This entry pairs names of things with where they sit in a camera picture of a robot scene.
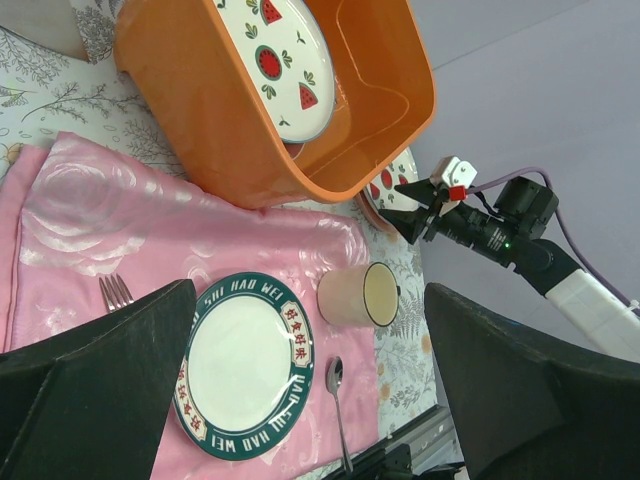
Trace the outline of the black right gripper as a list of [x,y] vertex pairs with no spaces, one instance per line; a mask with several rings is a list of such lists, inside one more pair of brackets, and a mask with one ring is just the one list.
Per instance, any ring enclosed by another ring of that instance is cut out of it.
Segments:
[[395,191],[420,206],[414,211],[380,209],[379,214],[409,243],[430,242],[441,234],[457,244],[503,266],[542,271],[552,254],[537,243],[553,215],[551,202],[502,204],[490,216],[464,203],[441,215],[440,188],[429,179],[399,184]]

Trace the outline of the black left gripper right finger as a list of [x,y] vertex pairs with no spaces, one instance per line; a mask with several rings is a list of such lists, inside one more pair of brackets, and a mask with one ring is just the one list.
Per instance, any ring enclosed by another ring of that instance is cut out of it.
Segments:
[[472,479],[636,479],[639,366],[430,283],[425,317]]

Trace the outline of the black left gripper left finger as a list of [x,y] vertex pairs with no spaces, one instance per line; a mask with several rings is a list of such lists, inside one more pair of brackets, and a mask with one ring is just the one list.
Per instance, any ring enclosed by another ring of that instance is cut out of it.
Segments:
[[149,478],[195,307],[176,280],[2,354],[2,478]]

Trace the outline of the pink bottom plate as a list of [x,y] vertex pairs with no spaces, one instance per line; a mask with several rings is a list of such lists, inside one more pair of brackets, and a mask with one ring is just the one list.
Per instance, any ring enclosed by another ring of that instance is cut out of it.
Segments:
[[354,200],[363,213],[364,217],[369,221],[371,225],[373,225],[376,229],[384,232],[388,235],[397,237],[398,232],[395,230],[393,226],[385,222],[377,213],[377,211],[370,205],[367,201],[366,196],[363,192],[359,192]]

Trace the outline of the dark red cream plate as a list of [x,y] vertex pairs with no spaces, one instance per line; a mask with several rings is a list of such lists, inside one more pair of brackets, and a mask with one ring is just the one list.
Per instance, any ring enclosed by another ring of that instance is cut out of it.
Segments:
[[306,147],[316,148],[318,145],[323,146],[325,143],[331,140],[331,137],[333,135],[333,130],[335,128],[334,123],[336,119],[336,111],[338,109],[339,109],[339,99],[336,98],[333,103],[332,115],[329,120],[329,123],[327,124],[326,128],[316,138],[307,140],[302,143],[288,143],[288,142],[283,143],[285,150],[288,152],[289,156],[293,160],[296,160]]

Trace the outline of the white watermelon pattern plate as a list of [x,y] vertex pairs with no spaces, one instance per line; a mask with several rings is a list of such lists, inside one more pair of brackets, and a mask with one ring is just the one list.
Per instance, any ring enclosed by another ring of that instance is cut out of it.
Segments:
[[328,127],[336,82],[327,42],[304,1],[216,1],[278,135],[302,144]]

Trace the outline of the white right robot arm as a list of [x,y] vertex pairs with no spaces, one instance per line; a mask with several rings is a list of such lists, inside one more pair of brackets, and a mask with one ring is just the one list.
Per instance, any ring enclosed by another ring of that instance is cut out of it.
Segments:
[[401,184],[397,192],[418,202],[413,211],[379,214],[410,244],[442,235],[504,267],[512,267],[538,294],[603,353],[639,360],[639,317],[594,275],[543,233],[559,200],[547,186],[523,176],[506,182],[493,208],[465,204],[464,187],[429,180]]

